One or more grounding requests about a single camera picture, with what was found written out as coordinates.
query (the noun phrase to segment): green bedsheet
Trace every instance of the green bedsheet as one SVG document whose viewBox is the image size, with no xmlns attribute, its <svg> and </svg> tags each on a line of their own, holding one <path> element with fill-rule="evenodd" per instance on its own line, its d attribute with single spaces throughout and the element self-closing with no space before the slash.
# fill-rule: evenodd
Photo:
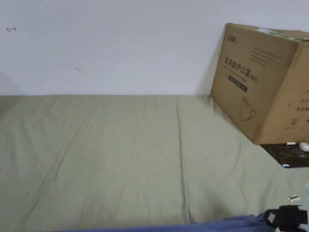
<svg viewBox="0 0 309 232">
<path fill-rule="evenodd" d="M 0 97 L 0 231 L 51 231 L 257 214 L 305 197 L 211 98 Z"/>
</svg>

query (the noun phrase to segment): white wall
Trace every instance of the white wall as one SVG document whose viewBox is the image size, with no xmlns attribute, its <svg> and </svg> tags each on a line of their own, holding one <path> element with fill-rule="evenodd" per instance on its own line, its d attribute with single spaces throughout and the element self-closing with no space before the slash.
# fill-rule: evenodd
<svg viewBox="0 0 309 232">
<path fill-rule="evenodd" d="M 308 0 L 2 0 L 0 6 L 2 95 L 208 94 L 225 23 L 309 31 Z M 16 32 L 6 30 L 14 26 Z"/>
</svg>

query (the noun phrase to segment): white label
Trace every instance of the white label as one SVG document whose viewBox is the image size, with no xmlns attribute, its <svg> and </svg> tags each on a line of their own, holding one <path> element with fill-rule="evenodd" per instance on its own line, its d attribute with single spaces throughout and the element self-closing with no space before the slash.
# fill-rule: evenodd
<svg viewBox="0 0 309 232">
<path fill-rule="evenodd" d="M 294 195 L 292 195 L 292 196 L 288 196 L 287 199 L 288 199 L 290 202 L 293 202 L 293 201 L 296 201 L 296 200 L 300 200 L 300 197 L 294 194 Z"/>
<path fill-rule="evenodd" d="M 267 28 L 259 28 L 257 31 L 264 32 L 264 33 L 271 33 L 272 32 L 272 30 L 269 30 Z"/>
<path fill-rule="evenodd" d="M 272 224 L 274 219 L 275 219 L 276 215 L 274 215 L 273 213 L 270 213 L 268 216 L 268 220 L 270 221 L 270 223 Z"/>
</svg>

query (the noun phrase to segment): cardboard box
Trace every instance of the cardboard box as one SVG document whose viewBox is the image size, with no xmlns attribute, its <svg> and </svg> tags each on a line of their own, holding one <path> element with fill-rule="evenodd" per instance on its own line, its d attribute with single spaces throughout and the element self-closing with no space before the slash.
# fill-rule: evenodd
<svg viewBox="0 0 309 232">
<path fill-rule="evenodd" d="M 255 144 L 309 142 L 309 33 L 227 24 L 211 96 Z"/>
</svg>

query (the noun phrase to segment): wall mark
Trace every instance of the wall mark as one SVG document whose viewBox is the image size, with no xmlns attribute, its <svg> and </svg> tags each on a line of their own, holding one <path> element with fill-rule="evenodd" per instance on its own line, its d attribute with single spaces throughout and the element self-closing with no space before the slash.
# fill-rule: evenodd
<svg viewBox="0 0 309 232">
<path fill-rule="evenodd" d="M 16 28 L 15 28 L 15 26 L 14 26 L 14 28 L 11 28 L 11 29 L 7 28 L 6 30 L 7 30 L 8 32 L 11 32 L 11 30 L 15 30 L 15 31 L 16 31 Z"/>
<path fill-rule="evenodd" d="M 76 68 L 76 70 L 80 71 L 82 74 L 84 74 L 84 72 L 82 70 L 80 70 L 79 68 Z"/>
</svg>

